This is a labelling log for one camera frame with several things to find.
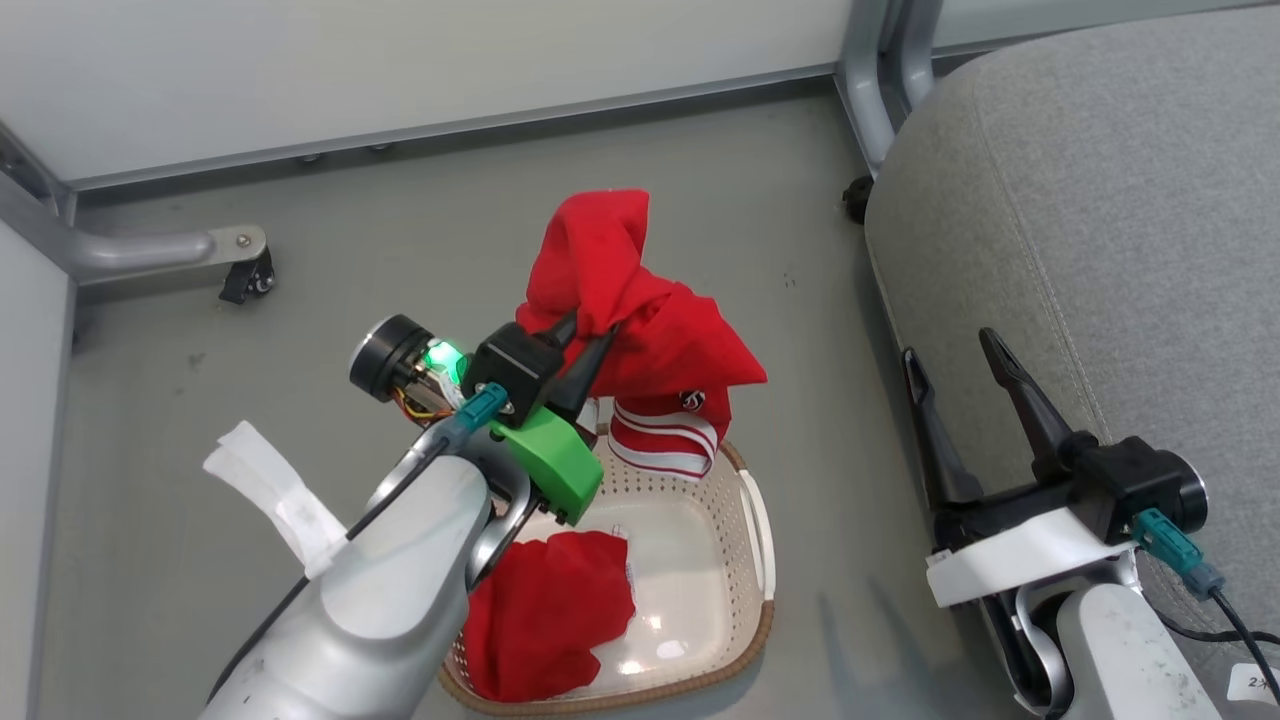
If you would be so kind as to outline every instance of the red cloth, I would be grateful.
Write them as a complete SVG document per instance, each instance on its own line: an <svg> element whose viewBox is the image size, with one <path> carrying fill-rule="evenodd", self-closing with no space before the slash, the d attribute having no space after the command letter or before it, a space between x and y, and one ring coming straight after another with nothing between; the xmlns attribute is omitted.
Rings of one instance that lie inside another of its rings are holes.
<svg viewBox="0 0 1280 720"><path fill-rule="evenodd" d="M576 307L580 340L622 323L591 388L622 410L609 445L639 468L698 479L733 416L728 388L767 375L714 300L640 264L648 224L643 190L566 200L547 225L516 322L539 332ZM570 346L570 361L580 350L580 341Z"/></svg>
<svg viewBox="0 0 1280 720"><path fill-rule="evenodd" d="M507 548L462 629L476 694L534 702L590 684L600 671L591 648L635 615L626 564L627 541L596 532Z"/></svg>

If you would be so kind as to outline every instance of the logo patch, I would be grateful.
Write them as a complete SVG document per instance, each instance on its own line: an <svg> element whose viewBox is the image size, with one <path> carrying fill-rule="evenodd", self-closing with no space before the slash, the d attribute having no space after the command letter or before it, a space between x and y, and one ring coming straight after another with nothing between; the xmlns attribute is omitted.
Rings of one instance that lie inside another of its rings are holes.
<svg viewBox="0 0 1280 720"><path fill-rule="evenodd" d="M707 393L700 389L680 393L680 404L690 413L698 413L701 410L703 402L707 402Z"/></svg>

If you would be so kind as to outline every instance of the white basket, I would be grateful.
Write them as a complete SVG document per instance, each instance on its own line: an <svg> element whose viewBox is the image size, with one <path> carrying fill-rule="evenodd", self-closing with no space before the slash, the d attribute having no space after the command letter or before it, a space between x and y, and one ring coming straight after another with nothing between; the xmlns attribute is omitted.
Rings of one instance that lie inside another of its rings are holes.
<svg viewBox="0 0 1280 720"><path fill-rule="evenodd" d="M495 716L548 716L652 702L742 671L773 623L773 536L760 491L732 446L696 483L637 470L596 446L604 483L576 530L627 537L636 615L622 638L596 647L600 674L544 702L500 703L471 691L462 638L440 682L467 707ZM572 532L545 515L517 542Z"/></svg>

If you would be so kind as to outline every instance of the white panel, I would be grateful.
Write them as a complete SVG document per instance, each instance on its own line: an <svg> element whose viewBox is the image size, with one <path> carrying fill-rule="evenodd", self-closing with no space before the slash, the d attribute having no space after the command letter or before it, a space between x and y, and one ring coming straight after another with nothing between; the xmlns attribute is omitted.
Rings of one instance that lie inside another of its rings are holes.
<svg viewBox="0 0 1280 720"><path fill-rule="evenodd" d="M5 0L0 119L78 181L794 70L856 0ZM940 46L1238 0L947 0Z"/></svg>
<svg viewBox="0 0 1280 720"><path fill-rule="evenodd" d="M27 717L40 641L67 275L0 223L0 717Z"/></svg>

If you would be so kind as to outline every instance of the blue connector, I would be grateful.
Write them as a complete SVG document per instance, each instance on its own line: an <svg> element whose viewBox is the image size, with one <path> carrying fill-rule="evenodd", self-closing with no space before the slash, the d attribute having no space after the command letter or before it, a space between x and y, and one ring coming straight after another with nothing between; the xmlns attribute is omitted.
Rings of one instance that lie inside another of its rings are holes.
<svg viewBox="0 0 1280 720"><path fill-rule="evenodd" d="M1226 578L1204 562L1204 553L1192 538L1160 510L1143 510L1134 516L1132 527L1133 539L1152 557L1178 573L1187 592L1196 600L1204 602L1210 591L1226 585Z"/></svg>
<svg viewBox="0 0 1280 720"><path fill-rule="evenodd" d="M448 450L457 452L472 433L484 428L507 405L507 391L498 383L489 383L472 395L453 415L431 425L428 430L434 438L443 438Z"/></svg>
<svg viewBox="0 0 1280 720"><path fill-rule="evenodd" d="M506 388L498 383L489 383L467 398L462 407L453 413L453 416L466 423L474 433L498 416L504 405L507 405Z"/></svg>

